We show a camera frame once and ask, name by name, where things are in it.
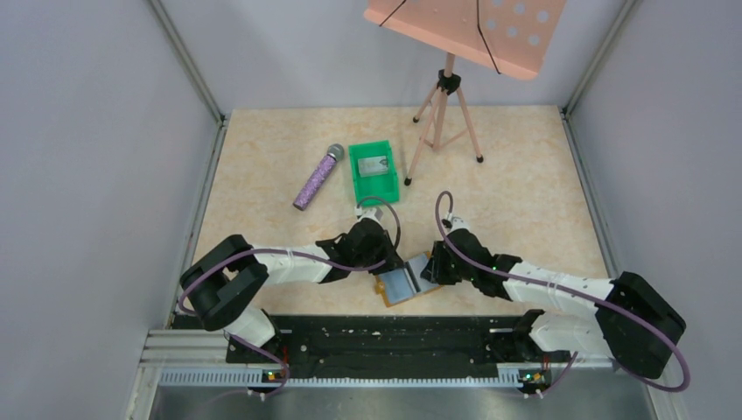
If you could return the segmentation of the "yellow leather card holder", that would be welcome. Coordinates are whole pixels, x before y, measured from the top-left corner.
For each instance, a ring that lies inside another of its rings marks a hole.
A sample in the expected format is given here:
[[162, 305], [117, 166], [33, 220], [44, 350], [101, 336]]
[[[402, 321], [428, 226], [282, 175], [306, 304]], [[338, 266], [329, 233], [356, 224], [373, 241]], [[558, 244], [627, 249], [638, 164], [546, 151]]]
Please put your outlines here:
[[422, 278], [422, 272], [431, 259], [425, 252], [410, 258], [400, 269], [375, 276], [374, 290], [386, 307], [405, 303], [413, 298], [437, 291], [442, 285]]

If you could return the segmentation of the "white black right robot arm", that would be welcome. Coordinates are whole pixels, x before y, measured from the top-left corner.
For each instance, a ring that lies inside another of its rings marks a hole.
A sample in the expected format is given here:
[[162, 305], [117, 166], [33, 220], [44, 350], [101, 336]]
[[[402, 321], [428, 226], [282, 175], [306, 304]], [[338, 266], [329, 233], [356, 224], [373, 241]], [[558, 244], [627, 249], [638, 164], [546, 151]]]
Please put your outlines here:
[[531, 304], [525, 331], [544, 352], [604, 355], [645, 379], [659, 378], [672, 356], [660, 339], [683, 336], [680, 314], [642, 276], [589, 278], [543, 269], [516, 255], [492, 254], [469, 230], [436, 241], [421, 273], [441, 285], [467, 281], [491, 298]]

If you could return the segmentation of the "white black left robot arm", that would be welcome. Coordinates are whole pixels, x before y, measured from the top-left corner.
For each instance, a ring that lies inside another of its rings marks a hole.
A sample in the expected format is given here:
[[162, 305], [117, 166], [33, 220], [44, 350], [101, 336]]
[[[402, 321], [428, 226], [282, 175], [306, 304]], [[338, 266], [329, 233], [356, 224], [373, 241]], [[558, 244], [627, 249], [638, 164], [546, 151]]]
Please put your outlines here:
[[179, 279], [178, 305], [208, 332], [263, 348], [277, 337], [266, 311], [252, 305], [261, 288], [307, 282], [329, 284], [353, 272], [385, 274], [402, 268], [389, 233], [369, 218], [332, 239], [294, 248], [256, 248], [232, 234], [187, 269]]

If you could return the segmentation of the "silver VIP card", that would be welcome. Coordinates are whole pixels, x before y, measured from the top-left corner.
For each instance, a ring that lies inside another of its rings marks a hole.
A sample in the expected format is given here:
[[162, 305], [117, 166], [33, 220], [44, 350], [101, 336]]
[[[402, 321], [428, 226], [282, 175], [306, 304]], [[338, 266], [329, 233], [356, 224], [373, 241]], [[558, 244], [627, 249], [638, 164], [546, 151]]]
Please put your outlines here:
[[364, 157], [357, 160], [357, 170], [362, 178], [386, 175], [389, 173], [389, 162], [384, 156]]

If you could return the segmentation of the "green plastic bin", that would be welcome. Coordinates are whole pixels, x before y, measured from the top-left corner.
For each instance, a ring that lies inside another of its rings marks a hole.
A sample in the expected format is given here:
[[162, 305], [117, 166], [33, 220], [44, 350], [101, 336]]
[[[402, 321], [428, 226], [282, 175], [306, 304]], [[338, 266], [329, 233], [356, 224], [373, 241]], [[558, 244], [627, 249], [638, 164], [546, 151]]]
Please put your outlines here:
[[399, 179], [389, 140], [359, 143], [348, 148], [356, 202], [381, 197], [388, 203], [400, 199]]

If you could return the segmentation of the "purple glitter microphone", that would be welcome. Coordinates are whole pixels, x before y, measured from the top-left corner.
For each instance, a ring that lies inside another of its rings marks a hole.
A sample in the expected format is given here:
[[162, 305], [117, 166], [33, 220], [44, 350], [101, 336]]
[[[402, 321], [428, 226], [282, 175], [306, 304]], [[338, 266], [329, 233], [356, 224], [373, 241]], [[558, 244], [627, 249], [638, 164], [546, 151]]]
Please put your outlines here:
[[331, 144], [321, 158], [311, 176], [304, 183], [292, 205], [299, 211], [304, 211], [316, 197], [322, 185], [327, 181], [333, 168], [345, 156], [345, 149], [339, 143]]

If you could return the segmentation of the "pink music stand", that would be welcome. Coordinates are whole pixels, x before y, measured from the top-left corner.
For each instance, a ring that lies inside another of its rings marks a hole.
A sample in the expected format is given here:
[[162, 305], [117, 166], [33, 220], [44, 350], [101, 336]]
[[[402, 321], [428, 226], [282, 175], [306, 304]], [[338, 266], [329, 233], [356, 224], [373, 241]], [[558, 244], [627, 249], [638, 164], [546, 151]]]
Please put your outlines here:
[[461, 137], [469, 137], [477, 163], [485, 160], [461, 87], [462, 78], [454, 72], [456, 60], [531, 81], [543, 67], [565, 6], [559, 0], [367, 2], [363, 17], [368, 22], [445, 54], [434, 87], [412, 117], [423, 128], [403, 180], [406, 186], [412, 184], [424, 147], [438, 151]]

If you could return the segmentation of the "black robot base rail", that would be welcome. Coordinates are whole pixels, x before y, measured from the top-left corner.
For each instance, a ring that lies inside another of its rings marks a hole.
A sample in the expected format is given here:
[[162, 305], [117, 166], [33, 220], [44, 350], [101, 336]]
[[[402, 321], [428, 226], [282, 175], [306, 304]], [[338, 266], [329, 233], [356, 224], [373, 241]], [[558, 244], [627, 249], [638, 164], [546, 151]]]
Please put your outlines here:
[[178, 316], [148, 334], [141, 355], [174, 386], [285, 388], [501, 388], [537, 396], [582, 370], [621, 376], [610, 359], [540, 350], [523, 316], [277, 315], [277, 341], [258, 353]]

